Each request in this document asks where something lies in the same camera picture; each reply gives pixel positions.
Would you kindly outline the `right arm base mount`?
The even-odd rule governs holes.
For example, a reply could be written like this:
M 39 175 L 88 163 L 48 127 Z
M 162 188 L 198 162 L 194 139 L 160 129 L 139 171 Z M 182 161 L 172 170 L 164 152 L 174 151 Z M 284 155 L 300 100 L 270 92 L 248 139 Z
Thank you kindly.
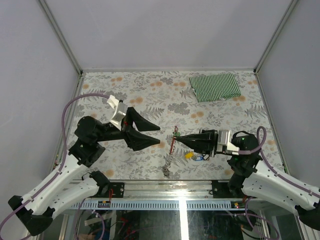
M 214 199 L 243 198 L 242 187 L 245 179 L 244 176 L 234 173 L 229 180 L 212 180 L 209 194 Z

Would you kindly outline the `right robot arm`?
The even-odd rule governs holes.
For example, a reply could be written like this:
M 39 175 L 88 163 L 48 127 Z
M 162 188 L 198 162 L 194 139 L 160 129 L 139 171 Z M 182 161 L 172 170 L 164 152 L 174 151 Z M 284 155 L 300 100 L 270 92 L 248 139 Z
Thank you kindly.
M 272 166 L 263 154 L 266 141 L 258 135 L 229 130 L 201 130 L 198 134 L 177 136 L 176 141 L 195 153 L 213 157 L 230 156 L 227 163 L 233 170 L 228 192 L 233 197 L 242 194 L 277 205 L 306 226 L 320 229 L 320 189 Z

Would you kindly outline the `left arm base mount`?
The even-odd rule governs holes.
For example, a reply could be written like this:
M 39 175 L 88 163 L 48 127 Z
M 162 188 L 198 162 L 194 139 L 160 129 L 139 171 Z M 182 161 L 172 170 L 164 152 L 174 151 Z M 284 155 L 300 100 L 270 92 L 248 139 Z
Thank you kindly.
M 99 187 L 98 192 L 93 196 L 95 198 L 123 198 L 125 192 L 124 182 L 110 182 Z

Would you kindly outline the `metal key holder red handle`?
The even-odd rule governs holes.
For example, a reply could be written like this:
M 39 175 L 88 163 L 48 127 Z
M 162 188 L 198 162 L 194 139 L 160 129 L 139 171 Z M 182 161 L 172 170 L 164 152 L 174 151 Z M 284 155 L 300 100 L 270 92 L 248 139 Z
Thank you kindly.
M 174 144 L 175 144 L 176 137 L 178 136 L 180 136 L 179 128 L 177 125 L 175 125 L 174 130 L 172 132 L 172 139 L 170 143 L 169 153 L 168 153 L 168 156 L 164 159 L 165 164 L 162 167 L 162 173 L 166 178 L 170 176 L 170 167 L 173 160 L 173 152 L 175 150 Z

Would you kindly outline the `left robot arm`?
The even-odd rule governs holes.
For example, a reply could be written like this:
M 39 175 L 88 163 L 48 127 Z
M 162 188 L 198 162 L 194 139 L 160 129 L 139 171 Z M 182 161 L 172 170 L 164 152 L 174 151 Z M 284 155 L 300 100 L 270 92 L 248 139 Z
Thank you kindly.
M 89 197 L 102 198 L 110 192 L 110 181 L 99 170 L 89 173 L 76 186 L 64 190 L 77 174 L 88 170 L 100 158 L 105 151 L 101 142 L 124 140 L 133 151 L 160 143 L 159 139 L 144 134 L 159 131 L 159 126 L 143 118 L 133 107 L 125 110 L 116 113 L 107 123 L 91 116 L 82 117 L 75 130 L 78 139 L 69 149 L 65 161 L 29 193 L 14 195 L 8 200 L 30 236 L 44 232 L 61 212 L 75 203 Z

